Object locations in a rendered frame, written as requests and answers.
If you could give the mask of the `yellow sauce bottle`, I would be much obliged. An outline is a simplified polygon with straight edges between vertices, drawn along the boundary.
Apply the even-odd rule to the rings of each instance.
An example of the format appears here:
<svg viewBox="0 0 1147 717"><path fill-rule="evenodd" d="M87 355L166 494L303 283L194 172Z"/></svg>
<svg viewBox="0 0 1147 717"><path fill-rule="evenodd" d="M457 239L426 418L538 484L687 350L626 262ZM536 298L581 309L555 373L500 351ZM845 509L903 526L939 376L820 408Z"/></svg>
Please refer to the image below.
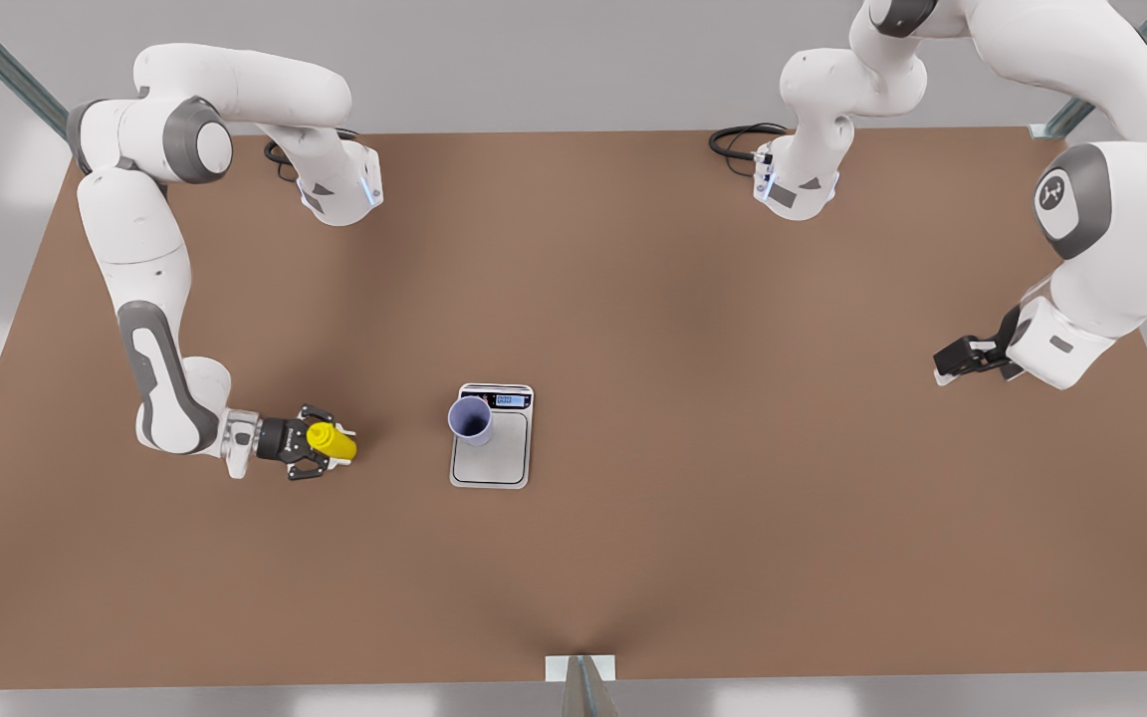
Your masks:
<svg viewBox="0 0 1147 717"><path fill-rule="evenodd" d="M331 460L350 462L356 459L354 434L337 423L318 421L307 426L306 441L317 453Z"/></svg>

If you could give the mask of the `lavender blue cup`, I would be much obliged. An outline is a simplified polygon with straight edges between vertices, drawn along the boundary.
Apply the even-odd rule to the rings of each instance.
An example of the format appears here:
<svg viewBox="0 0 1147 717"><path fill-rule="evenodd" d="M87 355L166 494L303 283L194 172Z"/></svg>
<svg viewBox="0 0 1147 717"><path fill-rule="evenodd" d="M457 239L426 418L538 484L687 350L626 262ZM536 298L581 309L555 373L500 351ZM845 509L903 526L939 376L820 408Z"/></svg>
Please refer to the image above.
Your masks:
<svg viewBox="0 0 1147 717"><path fill-rule="evenodd" d="M460 396L450 405L447 424L458 441L466 445L483 446L492 436L493 413L490 403L481 395Z"/></svg>

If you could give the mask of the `grey digital kitchen scale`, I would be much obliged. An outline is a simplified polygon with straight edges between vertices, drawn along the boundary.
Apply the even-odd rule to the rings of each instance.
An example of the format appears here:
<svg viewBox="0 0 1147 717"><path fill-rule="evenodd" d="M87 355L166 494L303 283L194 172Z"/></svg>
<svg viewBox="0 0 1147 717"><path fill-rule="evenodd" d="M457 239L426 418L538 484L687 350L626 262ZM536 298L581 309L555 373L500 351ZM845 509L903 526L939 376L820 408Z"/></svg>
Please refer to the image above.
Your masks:
<svg viewBox="0 0 1147 717"><path fill-rule="evenodd" d="M481 395L493 413L487 444L473 446L454 435L448 480L457 488L522 489L530 476L533 403L536 393L524 384L463 384L458 398Z"/></svg>

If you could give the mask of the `silver frame post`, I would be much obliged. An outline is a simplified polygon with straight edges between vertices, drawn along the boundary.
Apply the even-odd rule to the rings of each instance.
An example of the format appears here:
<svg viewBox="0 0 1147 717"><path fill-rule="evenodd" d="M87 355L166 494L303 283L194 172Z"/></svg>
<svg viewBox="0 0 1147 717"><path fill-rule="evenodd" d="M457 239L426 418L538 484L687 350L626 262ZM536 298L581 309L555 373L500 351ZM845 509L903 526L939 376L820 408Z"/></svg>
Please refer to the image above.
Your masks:
<svg viewBox="0 0 1147 717"><path fill-rule="evenodd" d="M1051 38L1063 64L1036 85L1070 98L1032 137L1069 137L1089 114L1111 123L1119 139L1147 142L1147 20L1139 28L1111 9L1107 0L1075 0L1074 13Z"/></svg>
<svg viewBox="0 0 1147 717"><path fill-rule="evenodd" d="M562 717L619 717L606 681L617 679L614 654L546 656L546 681L563 681Z"/></svg>
<svg viewBox="0 0 1147 717"><path fill-rule="evenodd" d="M8 87L15 96L28 106L28 109L36 114L46 126L53 130L61 139L67 139L68 110L61 106L58 100L52 96L41 81L37 81L26 67L19 63L18 59L6 50L0 42L0 81Z"/></svg>

